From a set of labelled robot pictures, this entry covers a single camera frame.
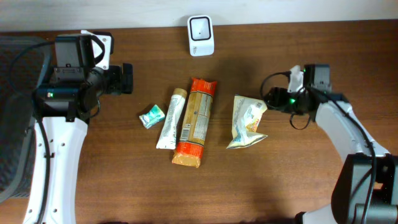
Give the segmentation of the yellow snack bag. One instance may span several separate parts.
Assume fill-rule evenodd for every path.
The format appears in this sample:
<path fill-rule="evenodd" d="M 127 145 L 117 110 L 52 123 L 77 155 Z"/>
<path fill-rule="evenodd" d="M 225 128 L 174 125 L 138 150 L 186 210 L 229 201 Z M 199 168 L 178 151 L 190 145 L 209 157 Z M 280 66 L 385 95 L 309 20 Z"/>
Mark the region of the yellow snack bag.
<path fill-rule="evenodd" d="M 257 132 L 262 115 L 267 110 L 262 100 L 235 95 L 231 133 L 233 140 L 227 149 L 239 149 L 252 146 L 268 135 Z"/>

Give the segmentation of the orange spaghetti packet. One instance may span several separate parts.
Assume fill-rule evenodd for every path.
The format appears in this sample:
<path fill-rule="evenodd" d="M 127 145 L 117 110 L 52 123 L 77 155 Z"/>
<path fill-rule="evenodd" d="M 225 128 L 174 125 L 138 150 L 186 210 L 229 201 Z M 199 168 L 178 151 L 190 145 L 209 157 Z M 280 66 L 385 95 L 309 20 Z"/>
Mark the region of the orange spaghetti packet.
<path fill-rule="evenodd" d="M 198 168 L 201 164 L 217 82 L 194 78 L 172 159 L 173 164 Z"/>

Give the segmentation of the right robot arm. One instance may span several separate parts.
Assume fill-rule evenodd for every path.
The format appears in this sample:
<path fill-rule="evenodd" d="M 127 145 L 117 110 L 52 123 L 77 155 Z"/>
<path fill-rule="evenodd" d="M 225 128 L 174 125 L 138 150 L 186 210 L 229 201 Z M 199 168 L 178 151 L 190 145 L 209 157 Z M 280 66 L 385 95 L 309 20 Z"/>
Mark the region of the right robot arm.
<path fill-rule="evenodd" d="M 397 223 L 397 156 L 382 147 L 357 119 L 341 93 L 332 91 L 326 64 L 281 72 L 288 87 L 260 91 L 270 110 L 308 115 L 322 128 L 343 161 L 330 204 L 300 212 L 295 223 Z"/>

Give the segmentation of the white tube with tan cap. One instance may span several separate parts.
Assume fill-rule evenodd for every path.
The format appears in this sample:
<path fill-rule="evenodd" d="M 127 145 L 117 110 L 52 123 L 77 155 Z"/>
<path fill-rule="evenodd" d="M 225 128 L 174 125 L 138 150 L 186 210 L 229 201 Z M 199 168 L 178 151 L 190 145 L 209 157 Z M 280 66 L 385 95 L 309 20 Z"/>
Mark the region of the white tube with tan cap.
<path fill-rule="evenodd" d="M 174 89 L 170 99 L 169 108 L 165 117 L 164 126 L 162 128 L 157 149 L 174 150 L 177 144 L 177 125 L 185 105 L 187 91 L 182 88 Z"/>

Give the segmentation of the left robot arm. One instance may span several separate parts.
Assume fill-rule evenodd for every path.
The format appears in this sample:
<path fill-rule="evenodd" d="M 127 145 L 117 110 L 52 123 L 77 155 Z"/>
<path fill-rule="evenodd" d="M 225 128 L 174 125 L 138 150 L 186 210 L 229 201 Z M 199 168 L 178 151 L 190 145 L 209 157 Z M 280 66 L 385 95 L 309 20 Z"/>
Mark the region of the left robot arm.
<path fill-rule="evenodd" d="M 57 63 L 32 93 L 35 162 L 24 223 L 75 223 L 78 164 L 100 96 L 130 94 L 133 66 L 110 65 L 109 32 L 59 35 Z"/>

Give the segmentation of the small teal tissue pack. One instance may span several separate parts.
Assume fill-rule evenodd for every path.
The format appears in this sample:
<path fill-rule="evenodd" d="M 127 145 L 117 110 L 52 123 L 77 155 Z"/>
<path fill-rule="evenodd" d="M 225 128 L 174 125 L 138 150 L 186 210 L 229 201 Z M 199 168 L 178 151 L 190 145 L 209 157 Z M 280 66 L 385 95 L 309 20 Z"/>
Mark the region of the small teal tissue pack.
<path fill-rule="evenodd" d="M 151 128 L 164 118 L 164 112 L 157 105 L 154 105 L 148 113 L 139 116 L 140 121 L 146 129 Z"/>

